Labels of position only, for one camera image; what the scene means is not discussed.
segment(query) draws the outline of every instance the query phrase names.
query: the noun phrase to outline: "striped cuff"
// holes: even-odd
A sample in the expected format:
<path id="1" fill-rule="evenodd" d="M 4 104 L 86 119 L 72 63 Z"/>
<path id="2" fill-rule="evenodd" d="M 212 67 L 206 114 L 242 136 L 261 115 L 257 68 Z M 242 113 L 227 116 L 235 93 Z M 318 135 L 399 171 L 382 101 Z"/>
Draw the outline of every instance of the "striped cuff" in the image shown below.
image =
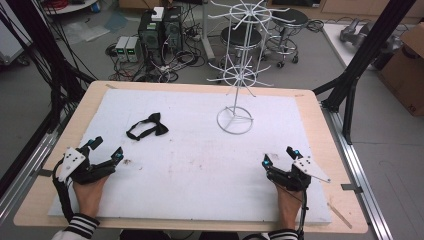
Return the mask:
<path id="1" fill-rule="evenodd" d="M 84 238 L 91 239 L 94 230 L 96 230 L 99 224 L 100 222 L 94 218 L 81 213 L 76 213 L 72 217 L 69 226 L 64 231 L 73 232 Z"/>
<path id="2" fill-rule="evenodd" d="M 297 232 L 293 229 L 281 229 L 268 233 L 271 240 L 297 240 Z"/>

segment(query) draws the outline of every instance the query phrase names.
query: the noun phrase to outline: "floor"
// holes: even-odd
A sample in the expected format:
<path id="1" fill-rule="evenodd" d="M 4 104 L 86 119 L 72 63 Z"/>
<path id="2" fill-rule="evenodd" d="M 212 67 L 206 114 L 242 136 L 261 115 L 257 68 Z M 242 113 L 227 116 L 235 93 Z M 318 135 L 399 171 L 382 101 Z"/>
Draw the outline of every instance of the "floor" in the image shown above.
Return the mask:
<path id="1" fill-rule="evenodd" d="M 79 11 L 61 17 L 64 24 L 87 21 L 89 27 L 105 25 L 116 17 L 111 1 L 103 2 L 101 13 Z M 211 6 L 214 14 L 222 9 Z M 195 9 L 199 19 L 200 9 Z M 210 21 L 212 30 L 219 21 Z M 119 36 L 136 33 L 138 22 L 124 20 L 122 28 L 91 42 L 79 42 L 72 49 L 98 79 L 108 79 L 114 73 L 113 63 L 105 55 L 105 49 L 115 43 Z M 271 54 L 263 66 L 271 68 L 260 74 L 260 80 L 274 84 L 276 88 L 314 89 L 336 78 L 343 72 L 330 43 L 322 32 L 301 31 L 293 39 L 300 46 L 299 63 L 287 62 L 279 69 L 279 55 Z M 212 48 L 217 56 L 225 51 L 222 43 L 211 37 Z M 64 49 L 62 42 L 58 45 Z M 216 71 L 205 65 L 186 68 L 178 72 L 179 84 L 215 84 L 206 78 L 215 78 Z M 424 172 L 424 118 L 412 117 L 378 79 L 376 71 L 366 71 L 357 86 L 353 114 L 352 141 L 368 177 L 374 195 L 383 212 L 394 239 L 424 239 L 424 188 L 421 178 Z M 44 119 L 50 108 L 50 90 L 32 64 L 28 67 L 12 65 L 0 72 L 0 138 L 1 168 L 3 176 L 28 139 Z M 328 93 L 318 96 L 324 100 Z M 18 204 L 0 226 L 1 239 L 49 239 L 58 228 L 18 227 L 13 215 Z M 190 231 L 172 231 L 173 238 L 182 239 Z M 118 239 L 119 229 L 100 229 L 93 239 Z M 195 232 L 188 239 L 197 239 Z M 306 239 L 375 239 L 370 229 L 361 235 L 306 233 Z"/>

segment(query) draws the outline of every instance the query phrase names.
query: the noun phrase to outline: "black bow tie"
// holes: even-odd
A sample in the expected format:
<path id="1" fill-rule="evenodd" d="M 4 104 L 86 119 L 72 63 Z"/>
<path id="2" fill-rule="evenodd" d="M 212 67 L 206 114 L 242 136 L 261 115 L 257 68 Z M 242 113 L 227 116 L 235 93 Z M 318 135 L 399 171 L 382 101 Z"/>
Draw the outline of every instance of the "black bow tie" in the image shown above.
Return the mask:
<path id="1" fill-rule="evenodd" d="M 131 133 L 131 131 L 134 130 L 134 128 L 137 127 L 137 125 L 139 123 L 149 123 L 149 122 L 155 123 L 156 126 L 142 132 L 138 137 L 136 137 L 134 134 Z M 162 123 L 160 123 L 160 113 L 153 113 L 146 120 L 143 120 L 143 121 L 140 121 L 140 122 L 134 124 L 130 128 L 130 130 L 127 131 L 127 136 L 131 139 L 140 141 L 140 139 L 144 138 L 145 136 L 149 135 L 152 132 L 156 132 L 155 135 L 159 136 L 159 135 L 167 133 L 168 131 L 169 131 L 168 128 L 165 125 L 163 125 Z"/>

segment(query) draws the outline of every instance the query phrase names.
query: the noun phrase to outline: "brown box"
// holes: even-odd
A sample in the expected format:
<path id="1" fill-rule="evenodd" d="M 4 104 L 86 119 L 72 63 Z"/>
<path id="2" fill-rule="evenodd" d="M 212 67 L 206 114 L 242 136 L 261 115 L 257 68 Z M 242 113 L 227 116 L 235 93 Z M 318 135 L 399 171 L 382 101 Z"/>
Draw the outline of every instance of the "brown box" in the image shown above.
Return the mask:
<path id="1" fill-rule="evenodd" d="M 125 9 L 153 9 L 163 7 L 162 0 L 119 0 L 119 7 Z"/>
<path id="2" fill-rule="evenodd" d="M 424 116 L 424 23 L 401 39 L 404 46 L 381 70 L 381 80 L 413 116 Z"/>

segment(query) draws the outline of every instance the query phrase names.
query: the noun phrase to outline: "rotating display stand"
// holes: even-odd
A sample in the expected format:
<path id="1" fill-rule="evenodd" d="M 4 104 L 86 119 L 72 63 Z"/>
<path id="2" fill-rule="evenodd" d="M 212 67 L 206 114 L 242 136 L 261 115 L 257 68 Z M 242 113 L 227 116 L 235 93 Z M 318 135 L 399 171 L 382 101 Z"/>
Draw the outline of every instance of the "rotating display stand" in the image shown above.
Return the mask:
<path id="1" fill-rule="evenodd" d="M 258 74 L 269 69 L 271 66 L 268 66 L 264 69 L 259 70 L 259 64 L 261 59 L 259 59 L 256 69 L 251 65 L 252 56 L 248 57 L 250 50 L 254 49 L 251 44 L 252 30 L 254 30 L 254 25 L 260 26 L 266 34 L 270 34 L 268 31 L 269 22 L 271 19 L 276 19 L 282 22 L 291 23 L 294 20 L 286 20 L 277 18 L 272 15 L 273 11 L 285 12 L 288 9 L 267 9 L 261 4 L 264 3 L 264 0 L 259 3 L 244 3 L 240 0 L 240 4 L 234 6 L 217 4 L 211 1 L 212 4 L 220 7 L 229 8 L 229 13 L 221 14 L 217 16 L 208 16 L 210 18 L 220 18 L 220 17 L 230 17 L 229 28 L 228 28 L 228 41 L 227 42 L 227 51 L 225 54 L 225 63 L 223 68 L 216 67 L 209 63 L 209 65 L 218 71 L 220 71 L 220 77 L 216 79 L 207 79 L 208 81 L 224 81 L 231 86 L 230 91 L 233 87 L 236 88 L 236 95 L 233 106 L 226 106 L 221 110 L 217 115 L 217 123 L 219 127 L 225 132 L 231 134 L 244 134 L 248 132 L 253 126 L 253 117 L 249 111 L 245 108 L 237 106 L 238 93 L 240 88 L 247 88 L 249 93 L 255 97 L 255 95 L 250 91 L 249 87 L 258 83 L 265 86 L 273 86 L 263 82 L 257 81 Z M 233 62 L 230 58 L 229 50 L 231 47 L 231 30 L 237 30 L 241 25 L 245 26 L 246 32 L 244 35 L 244 44 L 243 46 L 237 46 L 237 49 L 241 51 L 239 54 L 240 60 Z M 259 56 L 262 56 L 265 41 L 261 41 L 261 53 Z"/>

